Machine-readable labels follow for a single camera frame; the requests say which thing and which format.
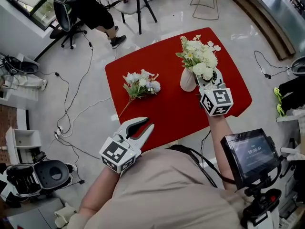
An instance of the green sneaker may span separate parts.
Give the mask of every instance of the green sneaker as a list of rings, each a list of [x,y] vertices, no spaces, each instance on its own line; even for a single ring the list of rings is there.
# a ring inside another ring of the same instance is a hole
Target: green sneaker
[[[278,101],[282,104],[283,96],[280,94],[280,89],[279,89],[278,87],[275,87],[275,88],[273,89],[273,92],[274,92],[274,94],[277,96]]]
[[[280,117],[285,117],[286,116],[286,112],[282,109],[282,105],[281,104],[278,104],[276,106],[276,110],[280,114]]]

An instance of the beige shirt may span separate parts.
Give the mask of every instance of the beige shirt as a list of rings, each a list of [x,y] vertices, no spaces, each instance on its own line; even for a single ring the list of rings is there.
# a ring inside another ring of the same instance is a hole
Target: beige shirt
[[[243,199],[214,188],[187,155],[155,149],[120,178],[110,199],[89,220],[74,215],[68,229],[241,228]]]

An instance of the black office chair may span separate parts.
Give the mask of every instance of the black office chair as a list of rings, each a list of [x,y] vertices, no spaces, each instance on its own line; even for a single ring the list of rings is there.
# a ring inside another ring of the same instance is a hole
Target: black office chair
[[[73,2],[76,0],[54,0],[54,11],[57,18],[57,21],[61,28],[66,31],[68,34],[66,38],[63,40],[61,47],[63,48],[65,42],[70,39],[70,48],[73,49],[72,41],[73,36],[77,33],[87,34],[87,31],[80,30],[79,26],[83,25],[82,22],[77,21],[77,17],[74,15],[73,10],[71,9],[69,2]]]

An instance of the wooden step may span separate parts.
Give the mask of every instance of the wooden step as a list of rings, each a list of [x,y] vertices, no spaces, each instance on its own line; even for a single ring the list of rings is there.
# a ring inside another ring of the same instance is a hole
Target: wooden step
[[[265,16],[262,16],[256,6],[249,0],[233,1],[253,20],[269,42],[278,60],[284,60],[291,57],[291,53],[289,53],[286,45],[283,43],[283,39],[278,36],[278,32],[275,32],[274,26],[270,24],[270,21],[266,21]]]
[[[278,38],[282,41],[282,45],[285,47],[286,52],[289,55],[295,54],[295,49],[291,44],[289,38],[287,37],[286,29],[276,22],[271,13],[269,12],[268,6],[262,0],[248,0],[252,5],[254,5],[261,16],[264,17],[265,21],[269,26],[274,29]]]

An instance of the person's arm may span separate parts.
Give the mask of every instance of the person's arm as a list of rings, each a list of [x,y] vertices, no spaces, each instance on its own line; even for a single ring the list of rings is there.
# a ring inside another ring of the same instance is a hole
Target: person's arm
[[[222,176],[234,180],[229,162],[227,160],[227,157],[225,156],[224,149],[220,143],[221,139],[225,135],[231,135],[233,133],[223,115],[218,115],[218,116],[207,115],[207,117],[210,124],[215,156],[219,171],[222,174]],[[224,181],[223,184],[225,189],[235,189],[235,190],[237,189],[236,185],[234,184],[230,184]]]
[[[92,217],[112,198],[120,174],[105,167],[81,201],[80,214]]]

